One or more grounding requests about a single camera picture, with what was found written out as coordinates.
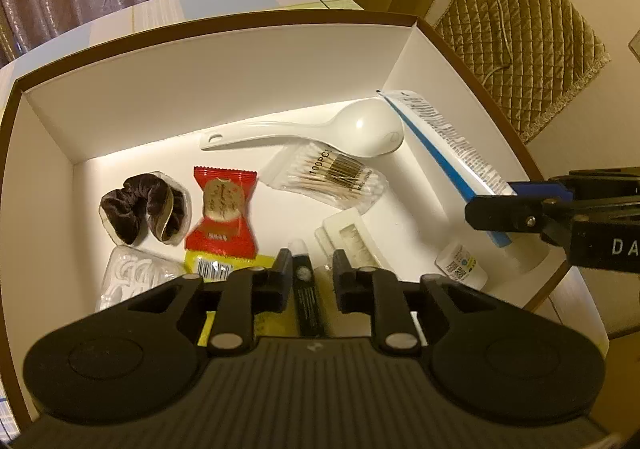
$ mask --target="power cord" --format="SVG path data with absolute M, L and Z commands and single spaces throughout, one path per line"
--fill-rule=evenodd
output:
M 502 2 L 500 2 L 500 0 L 496 0 L 496 1 L 498 2 L 498 16 L 500 17 L 500 36 L 502 38 L 502 41 L 504 42 L 504 47 L 507 50 L 507 54 L 509 56 L 509 62 L 507 64 L 501 64 L 500 66 L 494 66 L 489 71 L 489 73 L 487 73 L 484 76 L 484 79 L 482 79 L 482 85 L 483 86 L 489 80 L 489 77 L 491 77 L 497 71 L 500 71 L 500 70 L 503 70 L 505 68 L 508 68 L 509 66 L 511 66 L 513 64 L 513 50 L 511 49 L 511 45 L 509 44 L 509 41 L 507 39 L 507 30 L 504 27 L 504 10 L 502 8 Z

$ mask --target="quilted cushion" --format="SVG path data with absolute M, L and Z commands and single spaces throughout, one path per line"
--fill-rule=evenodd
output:
M 609 62 L 604 44 L 569 0 L 452 0 L 436 31 L 482 81 L 523 142 L 529 142 Z

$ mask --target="red snack package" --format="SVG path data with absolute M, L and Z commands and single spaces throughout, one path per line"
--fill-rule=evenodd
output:
M 204 205 L 202 220 L 184 240 L 185 248 L 254 259 L 257 252 L 246 212 L 257 173 L 194 167 L 193 177 L 204 193 Z

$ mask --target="yellow package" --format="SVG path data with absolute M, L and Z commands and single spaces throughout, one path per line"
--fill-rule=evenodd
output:
M 371 317 L 353 312 L 343 314 L 335 300 L 334 274 L 328 265 L 314 269 L 322 319 L 330 337 L 369 337 Z
M 275 259 L 269 255 L 258 254 L 255 259 L 243 259 L 240 257 L 228 257 L 215 255 L 209 252 L 187 251 L 184 256 L 184 267 L 187 273 L 197 273 L 204 281 L 224 281 L 231 272 L 246 267 L 265 267 L 270 269 Z M 207 320 L 204 323 L 198 340 L 198 346 L 206 346 L 209 333 L 216 316 L 214 311 L 207 312 Z M 287 307 L 284 312 L 263 312 L 254 320 L 255 337 L 296 337 L 298 324 L 293 304 L 292 294 L 289 294 Z

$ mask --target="white spoon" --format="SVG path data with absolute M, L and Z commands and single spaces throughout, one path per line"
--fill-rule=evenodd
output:
M 398 149 L 404 140 L 404 128 L 398 114 L 384 100 L 365 98 L 342 108 L 325 124 L 234 122 L 219 125 L 203 134 L 200 149 L 206 151 L 276 136 L 317 140 L 351 156 L 373 158 Z

